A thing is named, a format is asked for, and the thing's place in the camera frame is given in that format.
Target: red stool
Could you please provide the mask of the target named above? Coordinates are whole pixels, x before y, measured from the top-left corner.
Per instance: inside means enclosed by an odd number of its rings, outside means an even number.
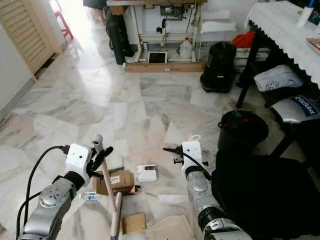
[[[63,36],[64,38],[66,38],[67,35],[70,35],[71,39],[74,38],[74,36],[72,35],[71,31],[70,31],[70,28],[68,27],[68,24],[66,23],[65,19],[64,19],[64,16],[62,15],[62,13],[60,11],[56,11],[54,13],[55,17],[58,18],[60,17],[65,29],[62,29],[61,31],[64,33]]]

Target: louvered door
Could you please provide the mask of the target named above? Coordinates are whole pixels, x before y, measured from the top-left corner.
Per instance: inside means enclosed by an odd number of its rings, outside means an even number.
[[[0,21],[33,73],[54,53],[28,0],[0,0]]]

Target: white cloth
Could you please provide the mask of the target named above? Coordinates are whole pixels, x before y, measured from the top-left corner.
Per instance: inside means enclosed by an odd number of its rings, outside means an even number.
[[[301,10],[288,1],[260,2],[251,8],[247,19],[258,25],[301,70],[311,76],[312,82],[320,86],[320,55],[306,41],[306,38],[320,38],[320,35],[315,32],[317,26],[311,22],[304,27],[296,25]]]
[[[279,65],[254,77],[260,92],[267,92],[279,88],[301,87],[304,82],[287,65]]]

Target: red bag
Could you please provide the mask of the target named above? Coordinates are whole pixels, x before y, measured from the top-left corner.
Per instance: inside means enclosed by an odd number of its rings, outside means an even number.
[[[233,39],[232,45],[238,49],[250,49],[254,42],[255,34],[255,31],[248,31],[245,34],[238,35]]]

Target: white cushion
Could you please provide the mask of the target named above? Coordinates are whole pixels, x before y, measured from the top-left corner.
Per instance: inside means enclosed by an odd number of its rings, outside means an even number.
[[[260,92],[267,92],[279,88],[297,88],[304,82],[287,65],[279,65],[254,77]]]

